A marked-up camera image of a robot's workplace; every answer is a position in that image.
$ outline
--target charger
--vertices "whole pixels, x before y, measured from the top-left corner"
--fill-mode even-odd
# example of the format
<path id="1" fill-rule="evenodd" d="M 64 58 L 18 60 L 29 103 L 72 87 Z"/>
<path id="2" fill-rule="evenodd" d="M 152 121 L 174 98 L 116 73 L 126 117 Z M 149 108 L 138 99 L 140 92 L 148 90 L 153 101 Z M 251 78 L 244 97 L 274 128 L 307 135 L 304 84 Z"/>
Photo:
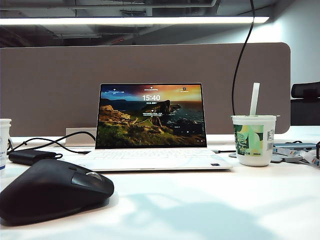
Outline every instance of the charger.
<path id="1" fill-rule="evenodd" d="M 9 160 L 15 164 L 23 164 L 31 166 L 42 159 L 60 159 L 61 153 L 51 151 L 38 151 L 33 149 L 24 149 L 12 151 L 8 154 Z"/>

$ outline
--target mouse scroll wheel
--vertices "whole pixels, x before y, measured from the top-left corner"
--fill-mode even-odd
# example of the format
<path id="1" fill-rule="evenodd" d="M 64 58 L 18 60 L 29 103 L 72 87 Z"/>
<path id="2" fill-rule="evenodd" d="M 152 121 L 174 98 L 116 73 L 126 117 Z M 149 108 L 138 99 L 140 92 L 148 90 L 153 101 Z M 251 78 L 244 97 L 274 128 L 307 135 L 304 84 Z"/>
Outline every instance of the mouse scroll wheel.
<path id="1" fill-rule="evenodd" d="M 96 173 L 94 171 L 87 172 L 85 175 L 94 177 L 94 178 L 99 179 L 100 181 L 102 181 L 102 177 L 98 173 Z"/>

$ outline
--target computer mouse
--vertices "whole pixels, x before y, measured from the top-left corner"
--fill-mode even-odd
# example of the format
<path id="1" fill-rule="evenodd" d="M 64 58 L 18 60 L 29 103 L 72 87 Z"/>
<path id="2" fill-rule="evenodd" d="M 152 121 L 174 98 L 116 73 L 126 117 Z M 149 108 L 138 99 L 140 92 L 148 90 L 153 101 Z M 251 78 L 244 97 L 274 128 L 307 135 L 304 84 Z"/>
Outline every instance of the computer mouse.
<path id="1" fill-rule="evenodd" d="M 107 177 L 55 159 L 42 159 L 0 193 L 0 217 L 24 225 L 78 213 L 114 193 Z"/>

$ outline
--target laptop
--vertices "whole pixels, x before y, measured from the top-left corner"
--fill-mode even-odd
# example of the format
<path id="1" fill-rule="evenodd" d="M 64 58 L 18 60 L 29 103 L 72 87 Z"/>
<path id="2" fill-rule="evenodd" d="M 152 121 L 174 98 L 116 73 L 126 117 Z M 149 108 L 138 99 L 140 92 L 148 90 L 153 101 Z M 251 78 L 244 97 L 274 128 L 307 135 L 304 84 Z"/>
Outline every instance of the laptop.
<path id="1" fill-rule="evenodd" d="M 101 84 L 95 150 L 76 164 L 96 172 L 232 168 L 207 148 L 201 83 Z"/>

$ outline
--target plastic cup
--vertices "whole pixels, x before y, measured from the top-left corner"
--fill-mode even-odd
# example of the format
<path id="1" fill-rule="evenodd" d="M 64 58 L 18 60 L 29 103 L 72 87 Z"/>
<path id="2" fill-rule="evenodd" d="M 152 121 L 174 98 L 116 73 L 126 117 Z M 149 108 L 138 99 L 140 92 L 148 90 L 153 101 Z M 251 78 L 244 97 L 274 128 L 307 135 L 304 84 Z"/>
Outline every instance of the plastic cup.
<path id="1" fill-rule="evenodd" d="M 271 162 L 277 117 L 274 115 L 231 116 L 236 157 L 243 165 L 262 167 Z"/>
<path id="2" fill-rule="evenodd" d="M 6 166 L 9 128 L 11 127 L 11 119 L 1 118 L 0 119 L 0 170 Z"/>

